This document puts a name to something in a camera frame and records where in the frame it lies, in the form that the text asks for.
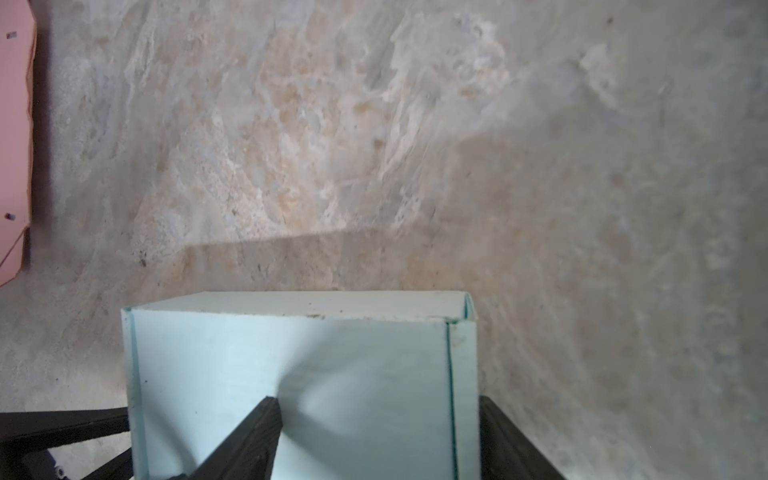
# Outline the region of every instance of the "black metal frame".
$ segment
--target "black metal frame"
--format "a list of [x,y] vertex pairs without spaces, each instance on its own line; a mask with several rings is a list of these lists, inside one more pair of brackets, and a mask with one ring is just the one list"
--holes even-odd
[[[127,432],[128,410],[0,413],[0,480],[30,480],[25,455]],[[88,480],[128,480],[134,474],[131,450],[113,458]]]
[[487,396],[480,397],[480,451],[482,480],[564,480]]
[[[280,404],[264,398],[185,480],[269,480],[283,420]],[[32,452],[127,432],[127,409],[0,413],[0,480],[37,480],[22,458]],[[564,480],[487,396],[480,397],[483,480]],[[83,480],[128,480],[131,449]]]

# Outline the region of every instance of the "beige textured surface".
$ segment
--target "beige textured surface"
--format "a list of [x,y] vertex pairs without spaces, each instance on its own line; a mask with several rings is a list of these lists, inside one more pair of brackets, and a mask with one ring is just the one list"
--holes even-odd
[[3,409],[123,405],[123,305],[457,289],[569,478],[768,475],[765,2],[33,5]]

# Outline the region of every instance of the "pink foam board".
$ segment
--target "pink foam board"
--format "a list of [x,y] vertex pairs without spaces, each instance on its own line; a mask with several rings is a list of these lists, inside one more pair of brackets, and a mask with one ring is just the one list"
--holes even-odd
[[22,267],[30,221],[36,30],[27,0],[0,0],[0,285]]

